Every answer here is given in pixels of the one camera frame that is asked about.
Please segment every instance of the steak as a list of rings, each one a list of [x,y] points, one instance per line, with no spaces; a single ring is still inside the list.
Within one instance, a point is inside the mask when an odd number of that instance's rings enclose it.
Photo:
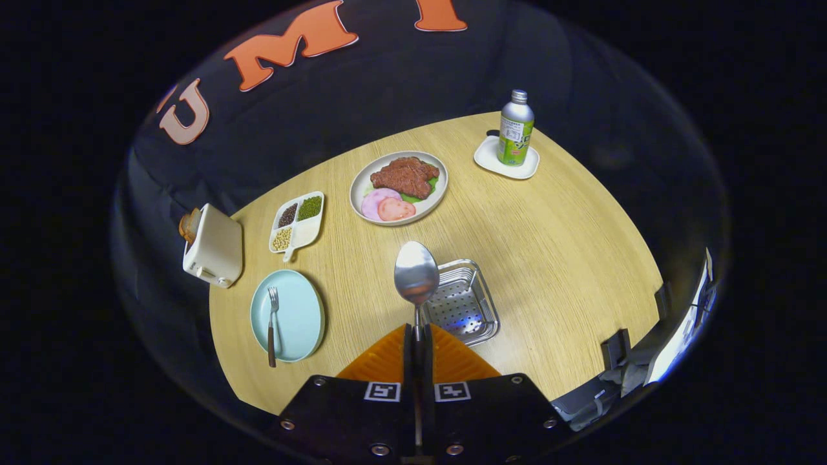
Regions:
[[[386,187],[401,194],[425,200],[431,194],[428,181],[439,176],[439,170],[423,163],[415,156],[391,161],[389,165],[370,175],[373,187]]]

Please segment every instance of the white plate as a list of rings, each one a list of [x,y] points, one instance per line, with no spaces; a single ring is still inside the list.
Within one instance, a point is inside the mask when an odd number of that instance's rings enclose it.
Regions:
[[[516,180],[526,180],[537,172],[537,167],[540,165],[540,154],[534,150],[534,147],[528,146],[528,152],[525,154],[525,162],[520,166],[508,166],[497,160],[497,145],[500,143],[500,138],[497,136],[488,136],[476,148],[474,152],[474,161],[479,166],[494,171],[503,176],[514,178]]]
[[[404,156],[415,156],[420,160],[424,161],[425,163],[437,167],[437,169],[439,170],[439,178],[437,179],[436,185],[433,186],[433,193],[430,194],[427,199],[413,204],[413,206],[416,208],[416,214],[409,218],[404,218],[397,221],[376,221],[363,215],[361,213],[362,200],[365,198],[367,192],[373,189],[373,183],[370,182],[370,175],[374,174],[376,171],[381,170],[383,167],[389,165],[391,161],[396,160],[397,158],[402,158]],[[365,221],[381,224],[382,226],[399,226],[401,224],[412,223],[430,213],[431,210],[436,208],[436,206],[439,204],[439,201],[442,200],[442,197],[445,195],[447,187],[448,170],[436,156],[433,156],[429,153],[425,153],[423,151],[398,151],[377,158],[376,160],[372,161],[368,166],[363,168],[358,175],[356,175],[356,178],[353,180],[353,184],[351,184],[351,207],[353,208],[353,211],[356,212],[357,215],[365,219]]]
[[[304,200],[309,199],[311,197],[321,197],[322,198],[322,208],[318,211],[316,216],[312,216],[310,218],[303,219],[299,221],[299,210],[302,208],[302,203]],[[282,228],[279,228],[279,218],[281,218],[281,214],[292,204],[299,204],[296,207],[296,214],[293,217],[293,222]],[[270,230],[270,240],[267,242],[267,246],[270,249],[270,252],[273,253],[282,253],[284,254],[284,263],[290,261],[290,256],[293,255],[293,250],[299,247],[305,247],[313,243],[318,236],[318,231],[322,226],[322,215],[324,215],[324,194],[321,191],[311,192],[309,194],[302,195],[301,197],[296,197],[288,202],[284,202],[279,209],[275,212],[275,218],[273,218],[273,228]],[[275,234],[281,229],[292,228],[293,232],[290,234],[290,245],[287,246],[284,250],[276,250],[273,248],[273,240],[275,239]]]

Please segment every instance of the plate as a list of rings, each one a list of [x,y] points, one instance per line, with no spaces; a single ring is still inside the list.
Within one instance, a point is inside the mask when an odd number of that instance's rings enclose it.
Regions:
[[[310,218],[303,219],[299,221],[299,210],[302,208],[302,204],[304,200],[310,199],[311,197],[321,197],[322,198],[322,208],[319,210],[318,214],[312,216]],[[281,218],[281,214],[293,204],[298,204],[296,207],[296,214],[293,217],[293,222],[291,224],[287,224],[281,228],[279,228],[279,218]],[[275,218],[273,218],[273,228],[270,230],[270,240],[267,242],[267,247],[270,249],[270,252],[273,253],[282,253],[288,252],[284,254],[284,262],[290,261],[290,256],[293,254],[293,250],[299,247],[305,247],[313,243],[318,236],[319,229],[322,226],[322,215],[324,215],[324,194],[317,190],[311,192],[309,194],[302,195],[300,197],[296,197],[290,201],[284,202],[278,210],[275,212]],[[275,239],[275,234],[281,229],[289,229],[292,228],[293,232],[290,234],[290,245],[287,246],[286,249],[276,250],[273,247],[273,240]]]
[[[437,183],[433,186],[434,191],[428,196],[427,199],[420,200],[413,204],[413,206],[416,208],[416,214],[408,218],[403,218],[396,221],[382,221],[368,218],[367,216],[363,215],[361,212],[362,200],[371,190],[373,190],[373,183],[370,182],[370,175],[374,174],[376,171],[381,170],[383,167],[389,165],[391,161],[405,156],[415,156],[420,160],[424,161],[425,163],[437,167],[437,169],[439,170],[439,176],[437,177]],[[427,215],[428,213],[431,213],[431,211],[437,207],[440,200],[442,200],[442,197],[445,195],[447,187],[448,170],[436,156],[433,156],[429,153],[425,153],[423,151],[398,151],[377,158],[376,160],[368,164],[368,166],[362,168],[362,171],[360,171],[359,174],[356,175],[356,178],[353,180],[353,184],[351,184],[351,208],[353,208],[353,211],[356,212],[356,214],[359,215],[365,221],[380,224],[382,226],[399,226],[402,224],[412,223],[420,219],[421,217]]]
[[[488,136],[476,148],[474,152],[474,161],[477,165],[482,166],[488,171],[494,171],[503,176],[514,178],[516,180],[526,180],[537,172],[537,167],[540,165],[540,154],[534,150],[534,147],[528,146],[528,152],[525,154],[525,162],[520,166],[508,166],[497,160],[497,145],[500,143],[500,138],[497,136]]]
[[[250,304],[250,323],[261,349],[267,352],[270,324],[270,295],[267,288],[279,289],[279,333],[275,336],[275,357],[298,362],[316,351],[324,335],[324,308],[316,288],[301,273],[278,270],[256,288]]]

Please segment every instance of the light blue plate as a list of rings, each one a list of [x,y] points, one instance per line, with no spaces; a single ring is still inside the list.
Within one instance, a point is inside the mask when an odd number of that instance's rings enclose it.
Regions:
[[[279,290],[279,333],[275,336],[275,357],[282,362],[298,362],[316,351],[324,335],[324,308],[318,292],[301,273],[278,270],[267,276],[253,293],[250,322],[253,335],[267,352],[267,327],[270,324],[270,295],[267,288]]]

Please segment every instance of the aluminum bottle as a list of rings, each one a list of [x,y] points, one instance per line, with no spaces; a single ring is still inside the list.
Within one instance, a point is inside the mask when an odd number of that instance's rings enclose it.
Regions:
[[[534,129],[534,112],[526,104],[528,93],[524,90],[511,91],[508,102],[500,118],[500,144],[497,147],[497,159],[509,166],[520,166],[525,162],[525,154]]]

